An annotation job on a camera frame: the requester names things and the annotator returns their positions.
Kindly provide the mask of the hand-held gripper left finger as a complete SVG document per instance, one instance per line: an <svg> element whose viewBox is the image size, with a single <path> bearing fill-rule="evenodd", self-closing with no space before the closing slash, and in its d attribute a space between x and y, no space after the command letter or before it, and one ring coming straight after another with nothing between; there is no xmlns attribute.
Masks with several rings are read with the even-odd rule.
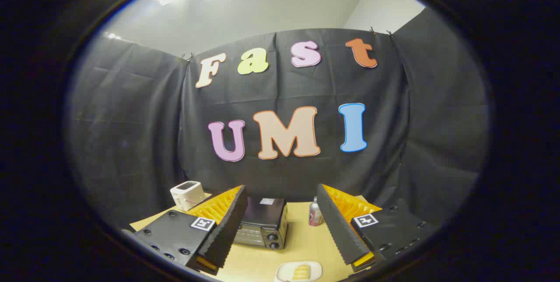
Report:
<svg viewBox="0 0 560 282"><path fill-rule="evenodd" d="M239 185L187 212L170 209L137 231L122 232L128 242L164 264L216 275L225 264L247 206L246 187Z"/></svg>

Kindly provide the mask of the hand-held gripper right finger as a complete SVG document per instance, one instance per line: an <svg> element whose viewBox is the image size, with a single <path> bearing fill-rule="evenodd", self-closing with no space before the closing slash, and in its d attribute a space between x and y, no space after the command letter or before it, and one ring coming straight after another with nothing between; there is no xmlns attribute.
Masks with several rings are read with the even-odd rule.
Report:
<svg viewBox="0 0 560 282"><path fill-rule="evenodd" d="M404 200L380 208L320 183L317 202L344 263L354 272L387 266L437 230L412 214Z"/></svg>

